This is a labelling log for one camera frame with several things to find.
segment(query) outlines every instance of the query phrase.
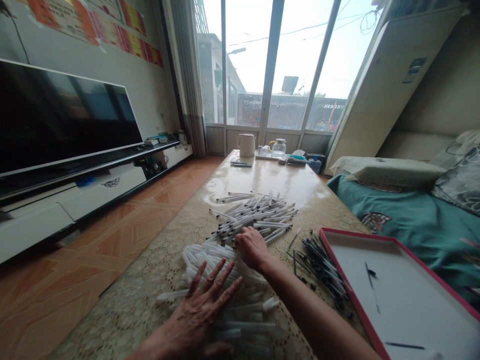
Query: tile floor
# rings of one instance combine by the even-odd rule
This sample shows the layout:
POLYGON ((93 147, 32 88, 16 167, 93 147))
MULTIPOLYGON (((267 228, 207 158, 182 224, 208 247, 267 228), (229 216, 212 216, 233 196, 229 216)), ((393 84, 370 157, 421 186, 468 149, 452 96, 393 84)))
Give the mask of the tile floor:
POLYGON ((192 159, 111 209, 67 246, 0 265, 2 359, 44 359, 222 162, 192 159))

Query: street lamp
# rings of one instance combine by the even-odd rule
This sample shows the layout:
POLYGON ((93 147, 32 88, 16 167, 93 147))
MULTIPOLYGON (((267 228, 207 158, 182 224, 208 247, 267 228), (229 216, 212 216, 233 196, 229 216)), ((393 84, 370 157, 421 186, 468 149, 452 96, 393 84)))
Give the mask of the street lamp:
POLYGON ((242 47, 240 49, 235 49, 233 51, 227 52, 226 54, 227 55, 230 55, 230 54, 234 55, 234 54, 238 54, 238 53, 243 53, 244 51, 247 51, 246 47, 242 47))

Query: hand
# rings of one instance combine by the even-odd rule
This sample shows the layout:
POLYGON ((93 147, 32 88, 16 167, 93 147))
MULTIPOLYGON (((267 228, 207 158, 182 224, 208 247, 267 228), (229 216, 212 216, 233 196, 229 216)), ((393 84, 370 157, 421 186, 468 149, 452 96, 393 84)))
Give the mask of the hand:
POLYGON ((233 352, 233 347, 225 342, 207 345, 210 326, 230 303, 243 282, 239 277, 217 299, 235 265, 233 261, 230 262, 217 277, 225 262, 223 258, 199 288, 200 280, 207 267, 207 262, 203 262, 185 299, 175 309, 170 319, 130 356, 130 360, 205 359, 233 352))
POLYGON ((273 257, 263 236, 251 226, 244 227, 241 233, 235 236, 235 245, 243 262, 259 273, 262 273, 262 265, 273 257))

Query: table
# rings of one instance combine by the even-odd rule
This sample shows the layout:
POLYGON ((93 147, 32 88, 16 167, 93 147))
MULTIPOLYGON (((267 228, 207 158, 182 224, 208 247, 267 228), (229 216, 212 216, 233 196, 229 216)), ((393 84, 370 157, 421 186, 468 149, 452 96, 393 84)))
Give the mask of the table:
MULTIPOLYGON (((268 194, 272 190, 274 194, 280 192, 289 203, 296 204, 298 214, 292 222, 293 231, 269 247, 290 269, 293 269, 293 264, 285 249, 299 227, 299 236, 306 236, 310 229, 318 232, 320 227, 367 232, 310 167, 279 165, 276 161, 260 159, 255 160, 252 167, 233 167, 230 160, 239 160, 238 150, 227 156, 55 349, 50 359, 124 359, 163 324, 171 312, 168 304, 156 304, 156 297, 160 293, 179 289, 180 277, 185 271, 182 249, 188 244, 202 243, 218 227, 218 220, 209 213, 209 208, 231 207, 232 204, 218 205, 215 201, 229 191, 245 193, 254 190, 268 194)), ((299 241, 294 246, 298 249, 302 247, 299 241)), ((321 286, 316 292, 332 304, 321 286)), ((270 336, 271 358, 315 358, 282 303, 269 313, 267 320, 275 321, 279 328, 278 334, 270 336)), ((368 339, 356 314, 349 323, 368 339)), ((235 357, 248 358, 241 351, 235 357)))

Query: glass jar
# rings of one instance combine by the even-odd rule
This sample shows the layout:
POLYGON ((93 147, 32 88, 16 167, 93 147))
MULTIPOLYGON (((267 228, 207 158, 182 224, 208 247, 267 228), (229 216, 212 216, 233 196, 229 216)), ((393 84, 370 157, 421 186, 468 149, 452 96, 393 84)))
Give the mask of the glass jar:
POLYGON ((285 139, 276 139, 275 141, 270 141, 268 146, 270 146, 271 143, 274 143, 271 147, 271 155, 273 157, 280 157, 285 155, 287 152, 287 141, 285 139))

